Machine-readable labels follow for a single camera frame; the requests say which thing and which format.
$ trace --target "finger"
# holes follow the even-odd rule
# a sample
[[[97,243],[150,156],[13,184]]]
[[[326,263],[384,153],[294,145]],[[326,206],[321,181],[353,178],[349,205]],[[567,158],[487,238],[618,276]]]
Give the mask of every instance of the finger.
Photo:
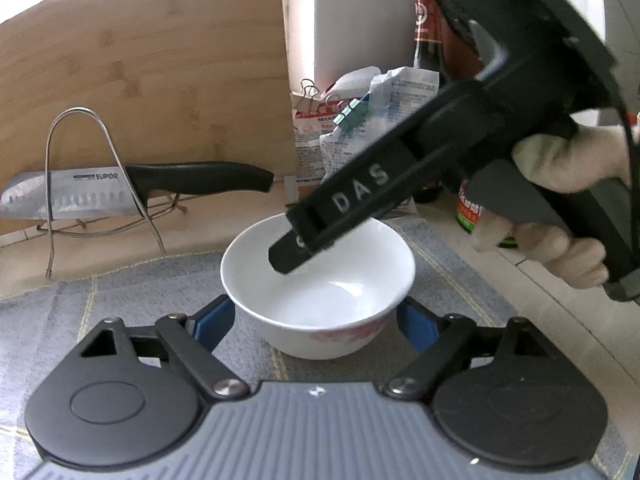
[[[602,285],[608,279],[609,271],[607,267],[605,267],[604,264],[599,264],[591,272],[569,280],[567,284],[573,288],[591,288],[592,286]]]
[[[604,260],[604,245],[595,238],[574,238],[567,251],[548,262],[545,267],[552,274],[571,284],[594,270]]]
[[[513,224],[486,209],[480,215],[471,236],[471,245],[479,253],[495,251],[496,245],[512,231]]]
[[[581,126],[571,140],[537,134],[517,143],[511,155],[527,180],[561,193],[614,176],[630,183],[628,150],[618,126]]]
[[[536,260],[543,264],[559,258],[571,243],[567,233],[552,225],[516,225],[513,236],[522,254],[529,260]]]

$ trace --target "wire stand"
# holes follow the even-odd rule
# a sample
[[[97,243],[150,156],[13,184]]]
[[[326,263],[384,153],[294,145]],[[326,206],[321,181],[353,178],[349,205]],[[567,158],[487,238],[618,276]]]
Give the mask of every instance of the wire stand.
[[[142,218],[135,220],[133,222],[130,222],[128,224],[125,224],[121,227],[117,227],[115,229],[110,229],[107,231],[101,231],[101,232],[95,232],[95,233],[76,233],[76,232],[70,232],[70,231],[65,231],[62,229],[57,229],[54,230],[52,227],[52,222],[53,222],[53,212],[52,212],[52,208],[51,208],[51,174],[50,174],[50,170],[49,170],[49,152],[50,152],[50,145],[51,145],[51,138],[53,136],[53,131],[56,129],[56,127],[58,126],[58,123],[64,119],[65,117],[72,115],[72,114],[84,114],[87,115],[89,117],[91,117],[96,123],[98,123],[98,126],[100,126],[100,129],[102,130],[102,133],[104,135],[105,140],[107,141],[107,144],[109,145],[109,148],[111,150],[111,153],[113,154],[113,158],[116,161],[116,164],[118,165],[118,168],[120,169],[120,171],[122,172],[122,174],[124,175],[124,179],[127,183],[127,187],[129,187],[129,191],[131,192],[131,195],[133,197],[134,202],[136,203],[136,206],[138,208],[138,211],[140,212],[140,214],[142,215]],[[98,117],[98,115],[93,111],[90,110],[89,108],[84,108],[84,107],[73,107],[73,108],[69,108],[67,110],[65,110],[64,112],[62,112],[60,115],[58,115],[54,121],[51,123],[51,126],[49,128],[49,134],[47,135],[47,145],[45,148],[45,155],[44,155],[44,173],[45,173],[45,200],[46,200],[46,207],[47,207],[47,222],[46,228],[43,228],[42,225],[39,225],[37,227],[37,230],[40,232],[47,232],[49,235],[49,265],[47,266],[47,272],[45,273],[45,276],[47,277],[48,280],[51,279],[51,274],[52,274],[52,268],[53,268],[53,259],[55,257],[56,254],[56,249],[55,249],[55,245],[54,245],[54,241],[53,241],[53,235],[54,234],[59,234],[61,236],[67,236],[67,237],[71,237],[71,238],[94,238],[94,237],[102,237],[102,236],[109,236],[109,235],[114,235],[114,234],[118,234],[124,231],[127,231],[133,227],[137,227],[143,223],[146,222],[146,224],[149,226],[149,229],[151,229],[151,232],[153,234],[153,236],[156,238],[156,242],[158,242],[158,247],[162,253],[162,255],[166,254],[166,250],[164,248],[164,243],[162,242],[162,237],[160,236],[160,233],[158,232],[158,229],[156,228],[156,225],[154,224],[153,220],[156,218],[160,218],[161,216],[164,216],[168,213],[170,213],[171,211],[173,211],[174,209],[179,209],[182,212],[187,212],[187,208],[185,208],[184,206],[181,206],[178,204],[178,200],[180,199],[180,195],[176,194],[174,196],[174,198],[172,199],[171,203],[168,205],[167,208],[162,209],[161,211],[158,211],[156,213],[153,213],[152,215],[149,215],[148,211],[146,210],[146,205],[143,204],[138,195],[136,194],[134,188],[133,188],[133,184],[131,183],[131,180],[129,178],[129,175],[127,174],[127,172],[124,169],[124,166],[122,164],[122,161],[120,160],[120,156],[118,155],[118,151],[116,150],[116,147],[113,143],[113,141],[111,140],[111,136],[109,134],[109,131],[107,130],[107,127],[104,125],[104,123],[102,122],[101,118]],[[81,220],[77,220],[77,226],[80,226],[82,228],[85,228],[87,226],[87,224],[89,222],[82,222]]]

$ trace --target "gray placemat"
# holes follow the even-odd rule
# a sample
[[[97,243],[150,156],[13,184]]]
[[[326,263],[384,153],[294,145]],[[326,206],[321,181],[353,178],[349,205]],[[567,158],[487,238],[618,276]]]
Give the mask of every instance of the gray placemat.
[[[459,312],[483,325],[500,326],[516,315],[424,219],[407,216],[388,223],[414,252],[410,295],[416,300],[437,314]],[[153,324],[169,312],[197,311],[224,293],[221,257],[219,252],[169,256],[0,300],[0,479],[20,479],[38,463],[22,410],[76,342],[104,317],[119,316],[135,326]],[[390,324],[355,354],[324,362],[300,360],[262,341],[242,312],[214,354],[251,384],[260,379],[380,382],[415,357]],[[635,463],[610,424],[594,464],[608,478],[630,480]]]

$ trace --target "bowl rim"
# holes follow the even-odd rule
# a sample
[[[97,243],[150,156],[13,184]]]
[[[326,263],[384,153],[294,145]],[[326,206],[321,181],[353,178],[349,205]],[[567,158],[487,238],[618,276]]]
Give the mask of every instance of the bowl rim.
[[[242,232],[240,232],[240,234],[238,234],[238,236],[236,236],[236,238],[234,238],[234,240],[228,245],[228,247],[226,248],[224,254],[222,255],[222,259],[220,260],[220,280],[222,281],[222,286],[225,289],[226,294],[228,295],[228,297],[231,299],[231,301],[234,302],[234,304],[236,306],[238,306],[239,308],[241,308],[243,311],[245,311],[247,314],[249,314],[249,316],[260,320],[261,322],[264,322],[270,326],[276,326],[278,328],[283,328],[285,330],[290,330],[293,332],[304,332],[304,333],[317,333],[317,332],[333,332],[334,330],[346,330],[349,328],[355,328],[358,326],[363,326],[371,321],[375,321],[381,317],[386,316],[387,314],[389,314],[393,309],[395,309],[396,306],[398,306],[402,300],[404,300],[404,298],[406,297],[406,295],[409,293],[409,290],[411,289],[411,287],[414,284],[415,281],[415,257],[414,254],[411,250],[411,248],[409,247],[409,244],[404,240],[404,238],[402,238],[402,236],[395,231],[395,229],[389,227],[387,224],[385,224],[384,222],[381,222],[380,220],[376,219],[376,218],[370,218],[370,220],[373,220],[374,223],[377,223],[379,225],[382,226],[383,229],[389,230],[393,235],[395,235],[396,237],[398,237],[398,239],[402,242],[402,244],[404,245],[404,248],[406,249],[409,257],[409,261],[411,262],[411,279],[408,280],[408,285],[405,287],[406,290],[402,291],[402,295],[400,297],[400,299],[398,300],[398,302],[392,302],[392,304],[390,304],[388,307],[386,307],[384,310],[381,310],[380,312],[377,312],[375,314],[372,314],[369,317],[357,320],[357,321],[351,321],[349,323],[343,323],[340,325],[335,325],[332,327],[328,327],[328,328],[315,328],[315,327],[309,327],[309,326],[299,326],[299,325],[292,325],[292,324],[288,324],[288,323],[283,323],[281,321],[276,321],[273,319],[270,319],[266,316],[263,316],[262,314],[258,314],[257,312],[254,312],[253,310],[251,310],[250,308],[248,308],[247,306],[245,306],[244,304],[242,304],[240,301],[238,301],[238,299],[231,293],[231,291],[229,291],[229,287],[227,286],[227,284],[225,283],[225,273],[223,272],[223,266],[225,264],[225,259],[227,257],[227,255],[229,254],[229,251],[232,249],[232,247],[234,246],[234,244],[249,230],[257,227],[258,225],[268,222],[269,220],[272,220],[274,218],[277,217],[281,217],[281,216],[286,216],[286,213],[279,213],[277,215],[272,215],[269,216],[267,218],[263,218],[260,221],[257,221],[254,224],[251,224],[249,227],[247,227],[246,229],[244,229]]]

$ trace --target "bottle neck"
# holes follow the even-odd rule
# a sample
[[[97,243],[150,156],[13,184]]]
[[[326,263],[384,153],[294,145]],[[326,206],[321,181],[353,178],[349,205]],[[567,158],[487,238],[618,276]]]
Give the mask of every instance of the bottle neck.
[[[436,0],[414,0],[415,41],[442,43],[442,22]]]

